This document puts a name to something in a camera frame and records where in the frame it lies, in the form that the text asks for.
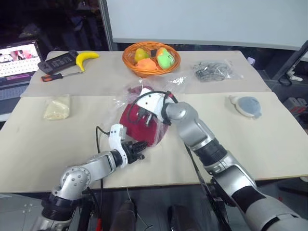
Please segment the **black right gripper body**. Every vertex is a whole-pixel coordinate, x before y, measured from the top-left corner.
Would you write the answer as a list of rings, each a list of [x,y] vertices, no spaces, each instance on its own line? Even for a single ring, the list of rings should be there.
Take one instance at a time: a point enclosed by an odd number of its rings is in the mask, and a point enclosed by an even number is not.
[[[144,115],[144,117],[147,119],[148,118],[148,116],[152,116],[153,118],[153,120],[157,120],[157,116],[155,115],[155,114],[153,114],[152,112],[150,112],[150,111],[148,111],[148,110],[146,110],[146,109],[144,109],[144,108],[142,108],[142,107],[139,107],[138,108],[138,112],[137,112],[137,116],[138,115]]]

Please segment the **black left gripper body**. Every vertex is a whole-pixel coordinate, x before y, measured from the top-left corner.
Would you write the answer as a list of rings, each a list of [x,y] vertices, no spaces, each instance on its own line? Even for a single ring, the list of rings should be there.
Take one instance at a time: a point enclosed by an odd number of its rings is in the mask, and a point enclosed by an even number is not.
[[[121,145],[124,152],[126,153],[128,164],[132,164],[133,162],[135,162],[137,160],[135,143],[133,143],[132,141],[126,141],[123,142]]]

